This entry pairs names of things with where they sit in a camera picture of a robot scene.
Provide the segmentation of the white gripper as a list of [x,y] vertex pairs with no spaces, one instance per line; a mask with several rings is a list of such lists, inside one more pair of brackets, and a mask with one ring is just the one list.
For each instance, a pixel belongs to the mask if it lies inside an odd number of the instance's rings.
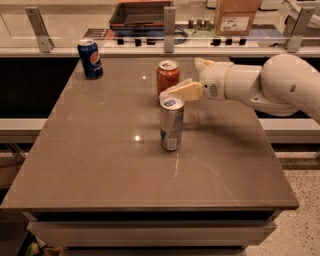
[[233,63],[214,62],[203,58],[195,58],[194,64],[200,73],[199,79],[201,84],[189,78],[164,90],[160,93],[159,98],[162,99],[168,95],[178,95],[185,101],[196,101],[204,93],[204,96],[208,99],[225,101],[226,77]]

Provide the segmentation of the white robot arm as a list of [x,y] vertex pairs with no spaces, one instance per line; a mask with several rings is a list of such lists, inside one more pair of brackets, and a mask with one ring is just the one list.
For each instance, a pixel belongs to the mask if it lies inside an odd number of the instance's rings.
[[273,116],[302,111],[320,123],[320,72],[291,54],[275,55],[264,65],[240,65],[196,58],[199,79],[186,79],[160,93],[186,101],[204,96],[210,100],[239,101]]

